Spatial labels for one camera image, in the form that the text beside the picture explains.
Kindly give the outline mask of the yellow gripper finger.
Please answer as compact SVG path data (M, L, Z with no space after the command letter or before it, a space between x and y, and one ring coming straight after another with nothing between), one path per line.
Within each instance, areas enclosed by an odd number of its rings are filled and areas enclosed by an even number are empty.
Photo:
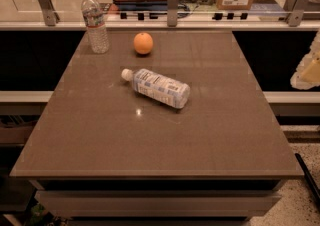
M298 64L290 79L291 86L299 90L308 90L320 86L320 39L315 38L310 51Z

